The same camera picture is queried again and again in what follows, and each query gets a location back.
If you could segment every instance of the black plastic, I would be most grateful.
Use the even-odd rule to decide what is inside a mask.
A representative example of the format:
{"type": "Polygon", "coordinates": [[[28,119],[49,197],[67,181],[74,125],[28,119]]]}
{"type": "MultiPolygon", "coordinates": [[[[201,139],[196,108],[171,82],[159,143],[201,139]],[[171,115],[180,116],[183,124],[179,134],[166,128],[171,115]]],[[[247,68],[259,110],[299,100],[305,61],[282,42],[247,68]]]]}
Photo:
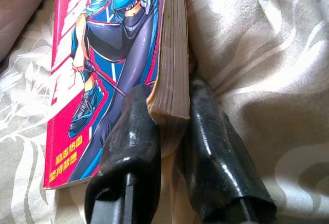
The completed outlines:
{"type": "Polygon", "coordinates": [[[161,153],[159,130],[146,104],[150,91],[139,85],[124,98],[121,118],[105,141],[99,169],[86,189],[87,223],[92,216],[93,223],[152,221],[160,196],[161,153]],[[102,212],[105,218],[98,216],[102,212]]]}
{"type": "Polygon", "coordinates": [[[183,174],[204,223],[271,222],[276,206],[239,135],[206,82],[190,75],[191,122],[182,143],[183,174]]]}

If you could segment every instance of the sneaker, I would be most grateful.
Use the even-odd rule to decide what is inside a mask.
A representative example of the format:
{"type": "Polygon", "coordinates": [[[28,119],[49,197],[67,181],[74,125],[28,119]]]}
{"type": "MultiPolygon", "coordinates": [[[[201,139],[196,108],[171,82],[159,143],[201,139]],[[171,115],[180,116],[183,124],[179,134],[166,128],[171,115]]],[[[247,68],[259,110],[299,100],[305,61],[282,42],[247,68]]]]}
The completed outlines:
{"type": "Polygon", "coordinates": [[[82,100],[73,115],[72,123],[68,130],[68,137],[73,138],[79,134],[92,119],[92,116],[101,102],[104,93],[101,91],[97,82],[91,90],[83,94],[82,100]]]}

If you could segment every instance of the wrinkled bedsheet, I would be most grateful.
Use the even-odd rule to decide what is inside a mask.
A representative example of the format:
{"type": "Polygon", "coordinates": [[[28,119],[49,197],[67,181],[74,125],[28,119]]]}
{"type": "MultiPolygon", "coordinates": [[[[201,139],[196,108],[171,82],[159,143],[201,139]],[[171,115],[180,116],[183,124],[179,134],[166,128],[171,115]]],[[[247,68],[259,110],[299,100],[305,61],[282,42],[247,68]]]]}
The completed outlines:
{"type": "MultiPolygon", "coordinates": [[[[329,220],[329,0],[187,0],[189,41],[278,206],[329,220]]],[[[0,64],[0,222],[84,223],[85,184],[42,188],[54,0],[0,64]]],[[[199,223],[174,155],[153,223],[199,223]]]]}

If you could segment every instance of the book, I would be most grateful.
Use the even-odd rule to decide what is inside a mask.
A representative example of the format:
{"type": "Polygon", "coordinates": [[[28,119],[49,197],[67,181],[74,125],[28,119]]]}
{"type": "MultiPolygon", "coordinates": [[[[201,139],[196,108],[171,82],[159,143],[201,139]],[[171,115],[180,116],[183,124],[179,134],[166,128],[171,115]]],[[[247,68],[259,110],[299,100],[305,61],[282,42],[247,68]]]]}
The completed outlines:
{"type": "Polygon", "coordinates": [[[157,101],[164,100],[173,88],[168,104],[177,103],[186,89],[188,98],[185,10],[183,25],[170,29],[169,24],[179,24],[177,19],[163,19],[172,10],[179,16],[177,11],[185,1],[180,3],[56,0],[44,188],[85,182],[96,173],[104,141],[120,117],[122,100],[137,84],[156,86],[148,105],[160,125],[166,127],[163,120],[184,120],[184,124],[188,119],[189,100],[181,102],[184,106],[179,110],[157,101]],[[172,41],[174,28],[183,34],[176,32],[179,39],[172,41]],[[165,53],[164,47],[172,51],[165,53]],[[183,59],[178,58],[178,47],[186,50],[181,53],[183,59]],[[184,72],[179,78],[179,69],[172,70],[178,61],[184,72]]]}

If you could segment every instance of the manga book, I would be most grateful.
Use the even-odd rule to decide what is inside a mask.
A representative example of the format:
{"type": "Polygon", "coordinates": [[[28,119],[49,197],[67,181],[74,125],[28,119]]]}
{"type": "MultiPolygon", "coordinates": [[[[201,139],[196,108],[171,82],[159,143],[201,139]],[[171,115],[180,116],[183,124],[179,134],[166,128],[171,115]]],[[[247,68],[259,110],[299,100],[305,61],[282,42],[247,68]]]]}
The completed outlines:
{"type": "Polygon", "coordinates": [[[56,0],[45,188],[92,176],[124,96],[153,86],[165,0],[56,0]]]}

